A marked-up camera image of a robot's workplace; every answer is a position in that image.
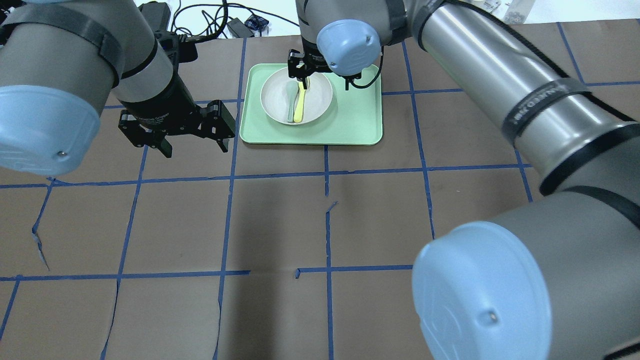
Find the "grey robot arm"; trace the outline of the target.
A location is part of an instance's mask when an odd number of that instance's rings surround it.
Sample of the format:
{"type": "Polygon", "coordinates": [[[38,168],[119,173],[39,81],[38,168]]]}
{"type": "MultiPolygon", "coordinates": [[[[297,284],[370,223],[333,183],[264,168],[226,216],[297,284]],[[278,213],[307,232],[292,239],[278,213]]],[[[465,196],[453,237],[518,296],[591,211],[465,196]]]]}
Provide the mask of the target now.
{"type": "Polygon", "coordinates": [[[1,166],[55,177],[75,171],[112,95],[137,148],[173,153],[192,135],[222,152],[236,121],[221,100],[198,105],[178,73],[196,48],[132,0],[19,0],[1,23],[1,166]]]}
{"type": "Polygon", "coordinates": [[[423,38],[438,48],[385,56],[408,86],[384,105],[382,145],[412,140],[398,160],[326,151],[333,358],[620,357],[639,339],[639,126],[569,96],[525,132],[555,134],[512,149],[474,101],[513,102],[489,81],[498,55],[540,62],[451,4],[423,38]]]}

